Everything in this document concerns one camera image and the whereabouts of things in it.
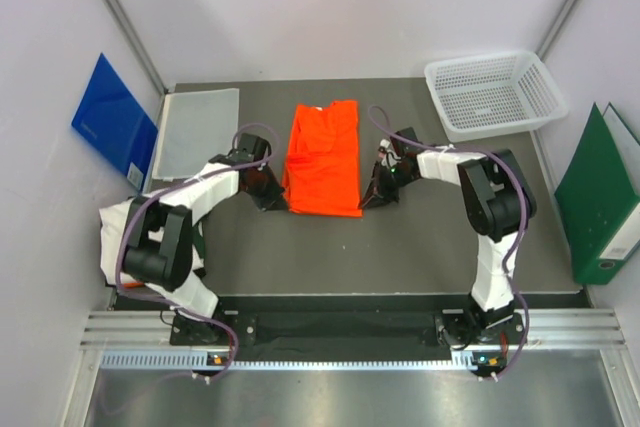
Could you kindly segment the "white plastic basket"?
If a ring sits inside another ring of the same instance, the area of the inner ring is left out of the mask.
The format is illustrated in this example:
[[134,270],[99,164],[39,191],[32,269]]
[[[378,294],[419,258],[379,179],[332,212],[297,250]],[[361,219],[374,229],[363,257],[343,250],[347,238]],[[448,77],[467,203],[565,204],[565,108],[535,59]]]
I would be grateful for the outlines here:
[[453,143],[532,132],[569,113],[548,68],[530,51],[431,62],[424,76]]

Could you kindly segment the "orange t-shirt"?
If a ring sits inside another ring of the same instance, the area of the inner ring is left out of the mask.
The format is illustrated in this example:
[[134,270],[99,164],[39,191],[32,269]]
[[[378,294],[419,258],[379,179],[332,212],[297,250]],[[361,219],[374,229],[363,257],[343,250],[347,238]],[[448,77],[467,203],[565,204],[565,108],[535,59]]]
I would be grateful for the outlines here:
[[363,216],[358,127],[355,100],[335,100],[326,107],[296,107],[282,177],[291,212]]

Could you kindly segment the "white t-shirt stack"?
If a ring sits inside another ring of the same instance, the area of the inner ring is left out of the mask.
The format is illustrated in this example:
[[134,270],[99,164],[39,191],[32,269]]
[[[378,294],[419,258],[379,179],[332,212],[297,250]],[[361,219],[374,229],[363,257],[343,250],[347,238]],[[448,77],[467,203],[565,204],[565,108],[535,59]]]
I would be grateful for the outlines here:
[[[106,283],[111,286],[116,285],[116,260],[125,230],[125,222],[132,203],[132,198],[99,210],[101,220],[100,240],[101,256],[100,268],[104,274]],[[194,272],[194,247],[192,247],[192,266],[190,276],[203,284]]]

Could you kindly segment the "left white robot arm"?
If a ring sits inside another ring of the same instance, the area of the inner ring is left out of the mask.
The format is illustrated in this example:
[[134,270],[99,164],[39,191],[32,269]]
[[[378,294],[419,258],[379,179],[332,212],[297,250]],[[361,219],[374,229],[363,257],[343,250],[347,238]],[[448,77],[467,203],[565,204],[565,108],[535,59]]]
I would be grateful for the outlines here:
[[114,280],[126,274],[160,294],[159,301],[193,320],[205,343],[236,335],[216,313],[218,297],[193,272],[196,224],[218,204],[244,192],[261,211],[286,210],[284,189],[266,163],[234,167],[208,163],[196,176],[152,196],[133,199],[115,260]]

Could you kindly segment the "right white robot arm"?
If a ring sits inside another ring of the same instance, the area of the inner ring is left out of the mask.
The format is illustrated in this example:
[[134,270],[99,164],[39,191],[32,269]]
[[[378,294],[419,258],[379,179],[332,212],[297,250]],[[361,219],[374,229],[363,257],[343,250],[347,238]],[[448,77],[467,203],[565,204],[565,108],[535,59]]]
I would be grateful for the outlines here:
[[362,210],[397,202],[399,190],[419,179],[461,189],[468,221],[478,236],[476,277],[468,306],[453,323],[442,325],[440,335],[455,350],[492,341],[514,318],[517,250],[536,213],[535,198],[514,155],[509,150],[486,155],[451,148],[379,151],[359,204]]

